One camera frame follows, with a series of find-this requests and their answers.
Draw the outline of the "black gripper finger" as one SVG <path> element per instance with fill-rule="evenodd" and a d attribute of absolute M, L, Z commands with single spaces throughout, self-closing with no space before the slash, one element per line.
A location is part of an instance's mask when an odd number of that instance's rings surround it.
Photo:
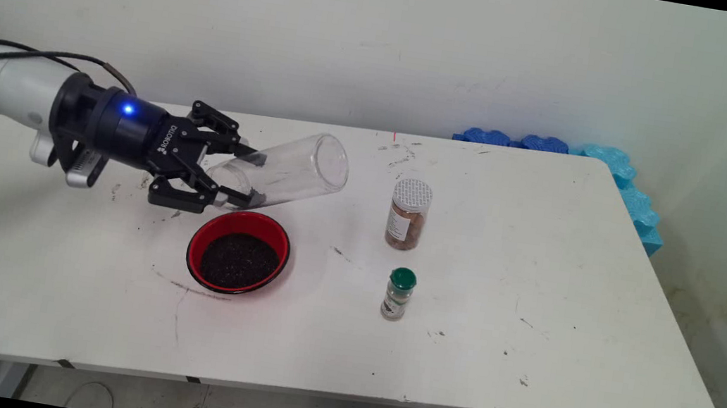
<path fill-rule="evenodd" d="M 267 157 L 263 152 L 245 144 L 238 122 L 208 104 L 193 103 L 187 120 L 194 129 L 187 131 L 184 140 L 205 145 L 208 155 L 233 154 L 237 159 L 257 167 L 266 163 Z"/>
<path fill-rule="evenodd" d="M 153 206 L 202 214 L 206 207 L 231 211 L 249 210 L 264 204 L 264 193 L 239 191 L 219 185 L 203 168 L 187 165 L 174 159 L 167 166 L 152 162 L 153 179 L 149 184 L 147 201 Z"/>

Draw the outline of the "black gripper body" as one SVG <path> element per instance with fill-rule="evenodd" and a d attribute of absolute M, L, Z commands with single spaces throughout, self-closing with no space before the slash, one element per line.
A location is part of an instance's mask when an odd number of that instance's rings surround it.
<path fill-rule="evenodd" d="M 84 73 L 73 73 L 58 90 L 48 130 L 63 163 L 90 152 L 157 176 L 197 181 L 205 174 L 197 159 L 208 144 L 195 122 L 121 89 L 101 88 Z"/>

